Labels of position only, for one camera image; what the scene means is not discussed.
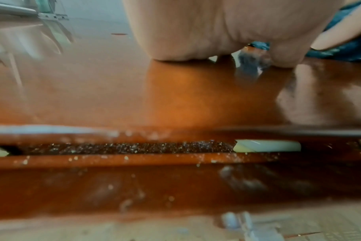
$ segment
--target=blue fabric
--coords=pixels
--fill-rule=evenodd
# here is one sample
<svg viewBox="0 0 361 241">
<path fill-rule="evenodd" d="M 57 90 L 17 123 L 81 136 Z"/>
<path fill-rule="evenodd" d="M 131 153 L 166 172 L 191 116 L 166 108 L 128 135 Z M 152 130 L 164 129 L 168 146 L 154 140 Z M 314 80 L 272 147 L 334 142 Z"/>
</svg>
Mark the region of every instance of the blue fabric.
<svg viewBox="0 0 361 241">
<path fill-rule="evenodd" d="M 352 11 L 354 11 L 357 7 L 361 5 L 361 1 L 350 4 L 346 7 L 343 7 L 336 13 L 333 20 L 327 25 L 326 30 L 332 28 L 337 23 L 339 23 L 342 19 L 344 19 L 347 15 L 349 15 Z M 251 43 L 252 46 L 256 48 L 261 48 L 265 50 L 269 50 L 269 44 L 264 42 L 255 41 Z M 316 58 L 326 58 L 326 59 L 334 59 L 334 60 L 342 60 L 349 62 L 361 62 L 361 36 L 353 39 L 345 44 L 342 44 L 338 47 L 331 48 L 328 50 L 310 50 L 306 56 L 316 57 Z"/>
</svg>

